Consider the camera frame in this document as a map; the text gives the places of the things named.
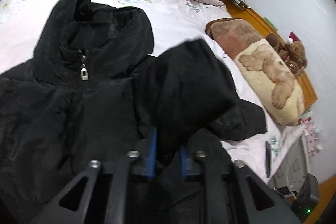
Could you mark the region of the pink floral bed sheet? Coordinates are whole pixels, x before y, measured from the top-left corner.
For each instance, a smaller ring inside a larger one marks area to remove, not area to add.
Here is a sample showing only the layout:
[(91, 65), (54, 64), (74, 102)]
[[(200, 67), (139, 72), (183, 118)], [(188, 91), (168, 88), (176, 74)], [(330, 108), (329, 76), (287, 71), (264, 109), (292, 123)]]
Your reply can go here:
[[(51, 10), (59, 0), (1, 0), (1, 71), (5, 72), (33, 56)], [(186, 40), (204, 39), (231, 71), (240, 98), (261, 105), (236, 64), (205, 33), (214, 19), (231, 13), (217, 0), (92, 0), (113, 7), (134, 6), (147, 14), (154, 35), (154, 56)]]

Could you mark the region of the grey bedside cabinet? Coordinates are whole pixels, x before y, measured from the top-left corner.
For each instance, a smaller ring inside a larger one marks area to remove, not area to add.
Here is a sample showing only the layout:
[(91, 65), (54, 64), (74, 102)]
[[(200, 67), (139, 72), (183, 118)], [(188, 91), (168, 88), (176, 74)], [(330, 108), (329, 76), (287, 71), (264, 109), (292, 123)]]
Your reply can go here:
[(278, 189), (285, 197), (298, 196), (298, 192), (310, 173), (310, 159), (305, 136), (302, 135), (289, 149), (268, 186)]

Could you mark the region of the black puffer jacket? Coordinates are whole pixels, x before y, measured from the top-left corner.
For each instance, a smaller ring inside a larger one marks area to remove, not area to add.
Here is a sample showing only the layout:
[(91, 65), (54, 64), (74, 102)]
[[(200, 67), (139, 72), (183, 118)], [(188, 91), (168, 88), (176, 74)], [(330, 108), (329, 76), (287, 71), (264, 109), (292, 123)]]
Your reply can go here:
[(197, 39), (152, 56), (137, 7), (54, 6), (31, 60), (1, 75), (1, 223), (29, 223), (89, 161), (116, 161), (157, 130), (152, 183), (130, 183), (129, 223), (198, 223), (201, 189), (178, 176), (181, 146), (228, 159), (222, 140), (266, 132), (228, 68)]

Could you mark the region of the brown teddy bear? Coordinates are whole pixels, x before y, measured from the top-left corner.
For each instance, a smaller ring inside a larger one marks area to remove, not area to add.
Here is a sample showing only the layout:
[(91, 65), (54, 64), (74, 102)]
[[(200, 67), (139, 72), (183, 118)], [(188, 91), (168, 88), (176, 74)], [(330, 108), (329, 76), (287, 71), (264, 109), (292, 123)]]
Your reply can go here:
[(302, 74), (307, 67), (307, 59), (305, 48), (300, 40), (288, 44), (274, 33), (268, 34), (266, 40), (275, 49), (296, 78)]

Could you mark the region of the brown bear print pillow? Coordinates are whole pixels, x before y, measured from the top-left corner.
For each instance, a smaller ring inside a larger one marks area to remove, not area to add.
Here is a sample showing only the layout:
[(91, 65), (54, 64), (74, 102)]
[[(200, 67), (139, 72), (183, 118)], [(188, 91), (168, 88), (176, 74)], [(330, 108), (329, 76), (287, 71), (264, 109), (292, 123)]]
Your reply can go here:
[(212, 20), (206, 34), (234, 61), (274, 122), (295, 126), (305, 110), (303, 91), (269, 42), (240, 18)]

